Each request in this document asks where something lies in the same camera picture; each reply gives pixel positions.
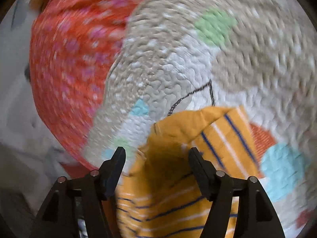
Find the red floral bed sheet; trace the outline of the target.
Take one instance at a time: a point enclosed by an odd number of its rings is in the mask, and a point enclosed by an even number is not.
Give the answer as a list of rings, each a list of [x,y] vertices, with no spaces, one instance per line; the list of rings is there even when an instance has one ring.
[[[143,0],[46,0],[33,22],[30,79],[37,113],[61,146],[81,155],[126,24]]]

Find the quilted heart pattern blanket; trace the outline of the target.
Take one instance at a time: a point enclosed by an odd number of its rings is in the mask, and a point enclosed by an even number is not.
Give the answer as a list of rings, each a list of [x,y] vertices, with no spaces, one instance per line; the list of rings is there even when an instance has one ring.
[[[242,105],[286,237],[316,219],[316,29],[300,0],[145,0],[132,13],[82,156],[131,165],[153,123]]]

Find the yellow striped knit sweater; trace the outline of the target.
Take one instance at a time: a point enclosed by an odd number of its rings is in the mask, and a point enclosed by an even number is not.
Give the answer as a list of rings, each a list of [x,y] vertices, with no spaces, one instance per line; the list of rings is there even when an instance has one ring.
[[[188,162],[191,148],[231,177],[257,176],[258,159],[242,106],[183,111],[152,125],[116,188],[122,237],[199,237],[211,203]]]

